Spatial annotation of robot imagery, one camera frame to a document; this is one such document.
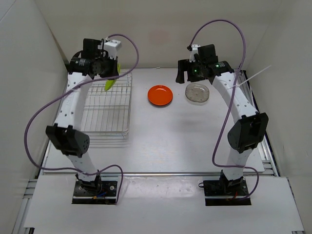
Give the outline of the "clear textured glass plate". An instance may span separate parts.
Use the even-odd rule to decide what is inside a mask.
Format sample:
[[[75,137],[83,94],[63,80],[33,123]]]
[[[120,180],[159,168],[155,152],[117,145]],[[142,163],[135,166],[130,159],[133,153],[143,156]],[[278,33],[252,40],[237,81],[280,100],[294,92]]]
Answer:
[[[191,105],[203,106],[208,103],[209,96],[186,96],[186,99]]]

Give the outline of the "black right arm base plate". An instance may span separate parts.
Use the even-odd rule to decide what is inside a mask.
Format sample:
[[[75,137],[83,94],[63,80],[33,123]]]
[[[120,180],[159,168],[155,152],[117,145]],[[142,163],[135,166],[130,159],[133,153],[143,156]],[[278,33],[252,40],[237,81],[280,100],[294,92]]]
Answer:
[[[234,188],[224,189],[219,180],[204,180],[198,184],[204,189],[205,206],[250,206],[251,199],[245,198],[249,194],[246,180]]]

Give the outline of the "orange plastic plate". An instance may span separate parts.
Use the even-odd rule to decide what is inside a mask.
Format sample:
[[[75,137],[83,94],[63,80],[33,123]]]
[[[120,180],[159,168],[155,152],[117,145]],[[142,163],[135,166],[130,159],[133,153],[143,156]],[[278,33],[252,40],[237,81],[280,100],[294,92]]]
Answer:
[[[173,100],[172,90],[165,85],[155,85],[147,93],[147,98],[151,104],[166,105]]]

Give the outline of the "lime green plastic plate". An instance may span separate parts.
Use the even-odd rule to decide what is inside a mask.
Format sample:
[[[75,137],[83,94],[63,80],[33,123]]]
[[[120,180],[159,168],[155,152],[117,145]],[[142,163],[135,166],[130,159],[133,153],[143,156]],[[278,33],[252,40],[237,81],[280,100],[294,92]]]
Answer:
[[[117,64],[118,74],[120,73],[120,71],[121,71],[121,65],[118,63]],[[115,83],[116,83],[116,80],[107,80],[105,83],[104,91],[106,92],[106,91],[110,90]]]

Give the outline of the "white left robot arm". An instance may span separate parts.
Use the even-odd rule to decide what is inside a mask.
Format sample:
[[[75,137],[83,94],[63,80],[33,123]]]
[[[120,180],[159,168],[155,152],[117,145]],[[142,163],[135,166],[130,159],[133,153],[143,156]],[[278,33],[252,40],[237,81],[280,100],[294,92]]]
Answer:
[[[84,39],[83,50],[73,55],[68,67],[67,88],[83,86],[67,95],[61,104],[60,112],[52,126],[46,127],[46,134],[54,147],[61,151],[78,169],[76,177],[80,186],[91,195],[102,190],[102,182],[96,175],[88,148],[90,138],[81,131],[84,105],[91,81],[95,76],[101,78],[118,76],[117,52],[121,42],[109,39]]]

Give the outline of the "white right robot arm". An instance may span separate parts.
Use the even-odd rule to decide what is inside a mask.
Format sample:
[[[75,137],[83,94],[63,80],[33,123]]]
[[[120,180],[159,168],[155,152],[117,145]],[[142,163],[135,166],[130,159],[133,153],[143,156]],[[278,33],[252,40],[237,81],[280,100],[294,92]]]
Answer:
[[[236,86],[234,69],[219,61],[213,44],[188,46],[189,59],[178,61],[176,82],[209,80],[231,111],[233,127],[227,134],[230,153],[220,175],[219,190],[232,194],[242,184],[243,168],[253,150],[263,140],[269,118],[260,113]]]

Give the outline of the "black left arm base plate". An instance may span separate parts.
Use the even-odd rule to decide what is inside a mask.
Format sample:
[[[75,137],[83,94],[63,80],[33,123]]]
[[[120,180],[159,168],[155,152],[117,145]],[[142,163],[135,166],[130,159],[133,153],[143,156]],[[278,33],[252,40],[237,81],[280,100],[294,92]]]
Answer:
[[[117,202],[117,186],[117,180],[106,180],[103,177],[97,188],[77,179],[73,190],[72,204],[115,205]]]

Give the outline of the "black plastic plate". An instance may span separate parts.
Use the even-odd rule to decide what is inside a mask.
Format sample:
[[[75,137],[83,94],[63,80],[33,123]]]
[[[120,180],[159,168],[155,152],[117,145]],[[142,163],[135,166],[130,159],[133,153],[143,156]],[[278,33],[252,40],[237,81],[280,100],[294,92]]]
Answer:
[[[166,105],[156,105],[156,104],[152,104],[154,107],[157,107],[157,108],[165,108],[167,106],[170,105],[170,103],[166,104]]]

